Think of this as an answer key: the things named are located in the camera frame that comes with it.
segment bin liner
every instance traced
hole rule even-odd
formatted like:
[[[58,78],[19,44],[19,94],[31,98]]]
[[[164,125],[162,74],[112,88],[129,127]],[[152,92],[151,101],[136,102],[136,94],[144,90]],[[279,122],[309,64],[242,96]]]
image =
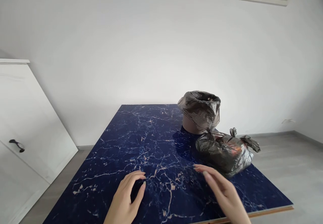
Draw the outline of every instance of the bin liner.
[[[230,134],[216,130],[203,133],[196,141],[196,149],[204,164],[215,168],[227,178],[234,176],[251,164],[253,154],[260,151],[259,144],[245,135],[236,138],[236,129],[230,129]]]
[[[190,91],[185,93],[177,105],[195,123],[198,130],[210,132],[220,122],[220,104],[220,98],[213,94]]]

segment baseboard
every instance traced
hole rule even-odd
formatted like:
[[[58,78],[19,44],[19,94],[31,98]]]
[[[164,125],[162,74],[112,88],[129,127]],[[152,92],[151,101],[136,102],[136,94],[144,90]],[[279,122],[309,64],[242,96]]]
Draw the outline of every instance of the baseboard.
[[[311,143],[313,143],[313,144],[315,144],[317,146],[320,146],[320,147],[323,146],[323,143],[322,142],[316,141],[313,138],[310,138],[310,137],[308,137],[308,136],[306,136],[306,135],[304,135],[302,133],[299,133],[297,131],[293,131],[293,134],[296,135],[296,136],[298,136],[298,137],[300,137],[300,138],[302,138],[302,139],[304,139],[304,140],[306,140],[306,141],[309,141],[309,142],[311,142]]]
[[[87,146],[76,146],[78,150],[92,150],[94,145],[87,145]]]
[[[245,135],[248,135],[250,137],[274,137],[274,136],[281,136],[286,134],[294,134],[294,130],[292,131],[286,131],[286,132],[277,132],[277,133],[256,133],[256,134],[243,134],[243,135],[236,135],[236,137],[242,137]]]

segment blue marble table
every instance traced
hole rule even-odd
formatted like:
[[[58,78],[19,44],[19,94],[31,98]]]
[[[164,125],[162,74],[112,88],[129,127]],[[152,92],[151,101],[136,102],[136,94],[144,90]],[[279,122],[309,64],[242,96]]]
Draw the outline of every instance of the blue marble table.
[[[225,217],[203,175],[195,140],[172,105],[122,105],[44,224],[102,224],[124,176],[146,172],[147,186],[133,223],[187,224]],[[231,179],[247,212],[293,203],[255,166]],[[137,182],[134,190],[142,182]]]

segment finger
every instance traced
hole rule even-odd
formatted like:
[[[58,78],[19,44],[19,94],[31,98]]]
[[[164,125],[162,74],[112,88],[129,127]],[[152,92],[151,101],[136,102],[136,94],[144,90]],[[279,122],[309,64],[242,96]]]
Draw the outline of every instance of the finger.
[[[208,166],[201,165],[201,164],[195,164],[194,166],[197,168],[196,171],[198,171],[198,172],[207,171],[209,174],[213,175],[216,178],[216,180],[218,180],[223,185],[227,185],[228,182],[230,183],[230,181],[228,181],[225,177],[222,176],[222,174],[220,174],[218,171],[216,171],[212,167],[208,167]]]
[[[136,175],[136,174],[141,174],[141,175],[144,175],[145,172],[142,172],[141,170],[137,170],[137,171],[133,171],[129,174],[127,174],[123,180],[121,180],[121,183],[119,186],[121,186],[122,184],[126,184],[128,181],[129,181],[129,177],[131,177],[132,175]]]
[[[222,191],[220,190],[219,186],[217,185],[216,181],[212,178],[212,176],[207,171],[203,171],[203,175],[206,182],[212,189],[218,202],[224,202],[226,198],[223,195]]]
[[[135,198],[134,202],[131,204],[131,206],[134,208],[134,210],[136,210],[136,213],[138,212],[140,203],[142,201],[142,198],[144,197],[144,193],[145,193],[145,189],[146,189],[146,182],[144,182],[137,194],[137,197]]]
[[[127,194],[129,194],[129,196],[131,194],[132,187],[134,186],[135,181],[139,180],[139,179],[146,179],[146,176],[137,174],[137,175],[132,175],[131,177],[129,177],[129,181],[127,182],[127,184],[124,187],[124,191],[126,191]]]

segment table edge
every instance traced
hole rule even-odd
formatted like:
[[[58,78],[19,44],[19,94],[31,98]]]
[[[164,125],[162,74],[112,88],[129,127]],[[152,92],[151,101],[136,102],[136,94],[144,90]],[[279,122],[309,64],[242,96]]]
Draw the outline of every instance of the table edge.
[[[283,211],[291,211],[293,210],[293,206],[284,206],[284,207],[278,207],[278,208],[272,208],[268,210],[263,210],[263,211],[258,211],[258,212],[250,212],[248,213],[248,216],[250,218],[253,217],[258,217],[258,216],[264,216],[264,215],[269,215],[273,213],[278,213],[278,212],[283,212]],[[206,221],[206,222],[195,222],[192,224],[226,224],[230,223],[229,219],[227,217],[223,217],[217,220],[211,220],[211,221]]]

